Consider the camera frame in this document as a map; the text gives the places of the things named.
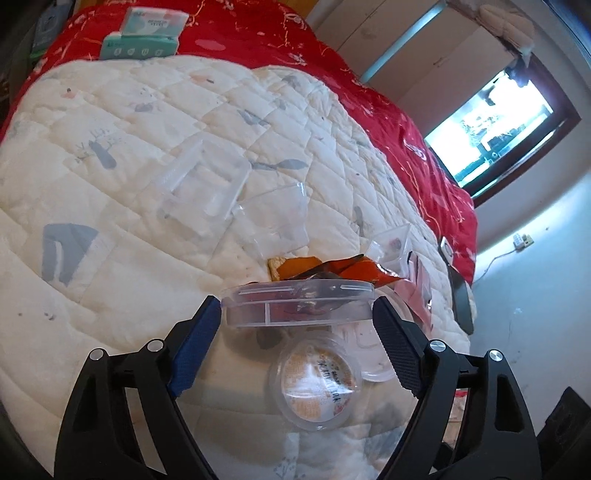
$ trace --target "white cabinet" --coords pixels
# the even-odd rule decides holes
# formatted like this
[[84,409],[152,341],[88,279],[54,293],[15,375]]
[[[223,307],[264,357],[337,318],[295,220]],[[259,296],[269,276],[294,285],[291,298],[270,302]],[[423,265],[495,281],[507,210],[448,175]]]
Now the white cabinet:
[[[343,0],[316,34],[362,75],[436,0]],[[447,7],[369,81],[423,135],[514,60],[499,40]]]

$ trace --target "green tissue box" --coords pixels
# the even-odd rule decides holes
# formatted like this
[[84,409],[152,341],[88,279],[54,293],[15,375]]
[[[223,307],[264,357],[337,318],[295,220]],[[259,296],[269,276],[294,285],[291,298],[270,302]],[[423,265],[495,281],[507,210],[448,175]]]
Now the green tissue box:
[[172,37],[123,37],[112,32],[103,40],[101,60],[145,60],[153,57],[170,57],[178,50],[178,38]]

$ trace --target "plastic blister pack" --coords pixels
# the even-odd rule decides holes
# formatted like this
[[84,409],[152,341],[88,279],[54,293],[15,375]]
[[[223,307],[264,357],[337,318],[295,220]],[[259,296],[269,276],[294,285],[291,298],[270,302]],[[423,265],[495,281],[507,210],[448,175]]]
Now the plastic blister pack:
[[242,238],[260,260],[285,255],[310,241],[306,231],[308,198],[303,183],[293,183],[244,200],[234,208]]
[[409,223],[379,233],[372,238],[365,256],[401,278],[408,278],[408,253],[411,248],[409,237]]
[[158,218],[212,253],[232,221],[232,207],[251,169],[247,159],[200,138],[152,183]]

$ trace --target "red fabric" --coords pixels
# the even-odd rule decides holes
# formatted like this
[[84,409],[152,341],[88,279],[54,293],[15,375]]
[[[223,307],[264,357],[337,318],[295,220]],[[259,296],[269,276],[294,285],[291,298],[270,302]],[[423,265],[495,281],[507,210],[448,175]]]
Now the red fabric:
[[283,4],[273,0],[107,0],[70,20],[20,95],[50,68],[70,60],[97,60],[103,38],[119,30],[130,4],[190,14],[180,36],[179,54],[229,60],[252,69],[290,66],[327,84],[387,156],[436,237],[450,241],[456,252],[454,266],[472,282],[476,215],[470,196],[447,179],[412,120],[384,96],[361,85],[339,55],[318,41],[301,17]]

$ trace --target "white quilt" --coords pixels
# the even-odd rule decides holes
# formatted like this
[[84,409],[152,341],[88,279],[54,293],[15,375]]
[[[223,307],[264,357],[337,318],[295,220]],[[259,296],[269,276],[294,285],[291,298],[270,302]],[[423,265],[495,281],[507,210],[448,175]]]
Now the white quilt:
[[[321,81],[192,56],[68,63],[31,87],[0,146],[0,398],[49,471],[93,348],[135,351],[191,318],[206,295],[268,281],[233,227],[204,255],[155,221],[156,206],[138,201],[202,131],[251,161],[240,199],[305,183],[310,243],[299,254],[350,257],[375,233],[411,223],[431,275],[432,336],[469,349],[434,234]],[[339,478],[374,478],[413,409],[411,394],[397,381],[366,384],[345,427],[299,432],[266,391],[280,346],[257,343],[253,331],[222,327],[181,398],[220,477],[333,478],[336,469]],[[134,418],[143,445],[145,424]]]

